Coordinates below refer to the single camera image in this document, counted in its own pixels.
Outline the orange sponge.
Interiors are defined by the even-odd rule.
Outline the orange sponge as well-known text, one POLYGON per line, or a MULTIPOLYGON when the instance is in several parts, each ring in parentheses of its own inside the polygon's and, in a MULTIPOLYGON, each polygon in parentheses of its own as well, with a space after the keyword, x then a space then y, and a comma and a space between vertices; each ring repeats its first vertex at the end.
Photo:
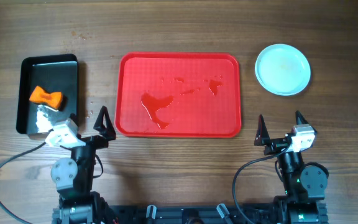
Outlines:
POLYGON ((59 110, 63 101, 63 93, 47 93, 42 87, 36 86, 30 95, 29 101, 36 104, 46 104, 55 110, 59 110))

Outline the white plate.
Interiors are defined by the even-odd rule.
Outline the white plate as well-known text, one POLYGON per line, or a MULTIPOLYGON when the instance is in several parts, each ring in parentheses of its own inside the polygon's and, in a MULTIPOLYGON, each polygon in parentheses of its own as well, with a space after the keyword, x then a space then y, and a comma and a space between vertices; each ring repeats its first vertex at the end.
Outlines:
POLYGON ((273 44, 257 56, 255 77, 267 91, 279 96, 301 93, 310 84, 311 66, 305 55, 287 44, 273 44))

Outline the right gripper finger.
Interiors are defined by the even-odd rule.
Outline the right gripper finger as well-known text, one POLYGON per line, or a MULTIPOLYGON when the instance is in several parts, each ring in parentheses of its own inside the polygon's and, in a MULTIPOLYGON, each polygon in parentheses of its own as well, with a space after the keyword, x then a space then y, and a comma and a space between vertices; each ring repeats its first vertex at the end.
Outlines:
POLYGON ((297 125, 309 124, 299 110, 295 112, 295 120, 297 125))
POLYGON ((260 114, 258 118, 258 128, 255 135, 255 146, 266 146, 270 144, 270 136, 265 125, 264 117, 260 114))

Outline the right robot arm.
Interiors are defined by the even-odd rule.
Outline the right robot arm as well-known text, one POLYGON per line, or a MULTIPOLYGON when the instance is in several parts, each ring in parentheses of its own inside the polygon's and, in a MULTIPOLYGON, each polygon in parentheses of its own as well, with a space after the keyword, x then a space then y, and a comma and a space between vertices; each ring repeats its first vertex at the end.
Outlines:
POLYGON ((327 168, 316 162, 305 163, 301 153, 313 146, 317 130, 297 111, 296 125, 283 138, 270 138, 262 115, 254 144, 264 146, 266 156, 276 156, 275 170, 285 189, 284 196, 276 196, 271 203, 250 206, 254 223, 310 223, 328 222, 325 189, 327 168))

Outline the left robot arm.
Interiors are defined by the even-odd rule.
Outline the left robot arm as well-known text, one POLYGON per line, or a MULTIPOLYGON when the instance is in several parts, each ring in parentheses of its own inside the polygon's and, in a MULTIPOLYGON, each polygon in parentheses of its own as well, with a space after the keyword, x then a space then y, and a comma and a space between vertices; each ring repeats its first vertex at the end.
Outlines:
POLYGON ((99 193, 92 190, 94 167, 101 163, 98 149, 109 146, 116 132, 108 109, 102 106, 94 124, 98 135, 83 138, 78 134, 75 121, 68 118, 57 122, 45 142, 71 152, 70 157, 59 159, 51 168, 51 178, 59 194, 59 206, 53 209, 52 223, 119 223, 117 215, 99 193))

